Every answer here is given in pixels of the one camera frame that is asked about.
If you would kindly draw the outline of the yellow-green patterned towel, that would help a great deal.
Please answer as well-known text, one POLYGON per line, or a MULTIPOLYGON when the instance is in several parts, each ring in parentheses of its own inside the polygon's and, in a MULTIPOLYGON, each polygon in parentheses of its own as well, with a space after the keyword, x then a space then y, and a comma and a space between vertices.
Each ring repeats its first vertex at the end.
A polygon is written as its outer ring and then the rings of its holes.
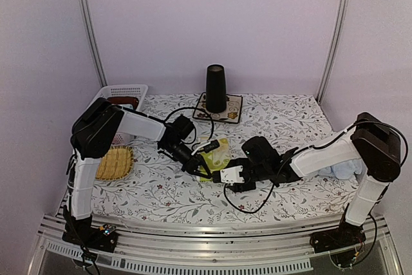
POLYGON ((208 153, 200 153, 211 172, 224 169, 232 158, 227 137, 220 135, 216 138, 220 146, 208 153))

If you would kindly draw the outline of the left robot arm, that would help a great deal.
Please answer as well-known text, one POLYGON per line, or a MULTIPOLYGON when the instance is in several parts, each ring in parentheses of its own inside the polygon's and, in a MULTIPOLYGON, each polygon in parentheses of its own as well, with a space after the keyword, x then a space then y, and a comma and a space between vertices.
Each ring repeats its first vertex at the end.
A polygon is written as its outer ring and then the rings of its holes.
POLYGON ((79 220, 71 226, 71 235, 81 245, 91 245, 96 238, 94 228, 81 220, 91 217, 97 169, 117 133, 155 141, 159 153, 181 163, 182 171, 210 179, 212 173, 204 158, 184 142, 194 129, 193 122, 183 115, 169 122, 112 104, 104 98, 90 104, 71 129, 73 153, 68 166, 67 209, 74 220, 79 220))

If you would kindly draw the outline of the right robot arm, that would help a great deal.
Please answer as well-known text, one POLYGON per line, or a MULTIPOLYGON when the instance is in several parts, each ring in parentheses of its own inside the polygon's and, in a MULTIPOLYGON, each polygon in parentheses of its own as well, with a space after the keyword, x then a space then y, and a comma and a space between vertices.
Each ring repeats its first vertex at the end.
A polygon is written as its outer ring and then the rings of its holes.
POLYGON ((244 158, 232 159, 214 181, 234 192, 253 190, 256 182, 269 180, 273 187, 297 182, 320 170, 359 161, 366 168, 357 192, 348 204, 343 222, 333 233, 337 246, 345 247, 358 235, 357 227, 380 202, 390 183, 401 172, 409 146, 397 128, 364 112, 334 136, 317 144, 293 148, 280 155, 265 137, 253 137, 242 150, 244 158))

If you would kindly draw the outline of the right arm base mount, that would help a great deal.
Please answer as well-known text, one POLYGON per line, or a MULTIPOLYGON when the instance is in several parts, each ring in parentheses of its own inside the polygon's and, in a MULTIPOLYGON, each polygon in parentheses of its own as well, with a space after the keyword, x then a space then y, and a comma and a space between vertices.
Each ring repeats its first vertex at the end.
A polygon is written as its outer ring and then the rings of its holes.
POLYGON ((338 227, 310 235, 310 245, 315 253, 333 251, 366 241, 363 226, 340 223, 338 227))

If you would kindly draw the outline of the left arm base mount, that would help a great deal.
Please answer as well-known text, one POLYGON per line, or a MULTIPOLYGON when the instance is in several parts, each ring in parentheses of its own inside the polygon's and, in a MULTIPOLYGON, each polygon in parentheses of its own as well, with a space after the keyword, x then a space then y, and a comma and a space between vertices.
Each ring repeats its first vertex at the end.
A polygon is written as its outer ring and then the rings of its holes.
POLYGON ((113 253, 117 246, 118 233, 111 232, 105 234, 100 229, 88 225, 75 225, 73 227, 66 224, 62 240, 87 249, 113 253))

